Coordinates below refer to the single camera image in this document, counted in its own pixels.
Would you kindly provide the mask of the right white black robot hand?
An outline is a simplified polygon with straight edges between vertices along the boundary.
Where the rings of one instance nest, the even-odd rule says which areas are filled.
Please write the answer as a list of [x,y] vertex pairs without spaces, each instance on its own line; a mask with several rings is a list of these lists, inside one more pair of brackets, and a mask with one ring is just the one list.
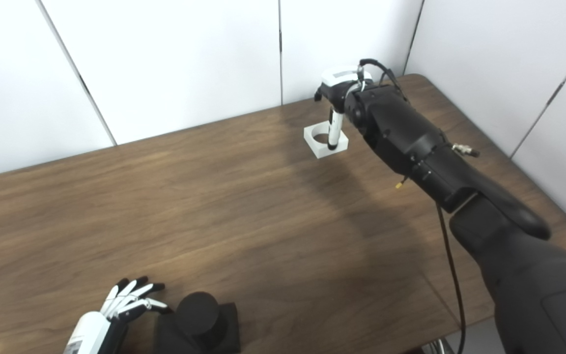
[[361,66],[340,66],[327,69],[321,74],[321,84],[314,93],[313,100],[326,98],[330,105],[328,125],[328,150],[339,147],[340,134],[344,120],[344,101],[353,90],[364,90],[373,83],[371,74]]

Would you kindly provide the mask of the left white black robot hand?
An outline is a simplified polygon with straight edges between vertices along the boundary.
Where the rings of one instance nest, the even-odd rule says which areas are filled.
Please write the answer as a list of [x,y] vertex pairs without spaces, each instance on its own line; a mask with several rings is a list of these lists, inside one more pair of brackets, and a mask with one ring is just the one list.
[[129,325],[148,312],[169,314],[166,303],[150,298],[163,291],[164,283],[150,283],[148,276],[122,278],[112,286],[98,311],[86,312],[77,321],[65,354],[117,354]]

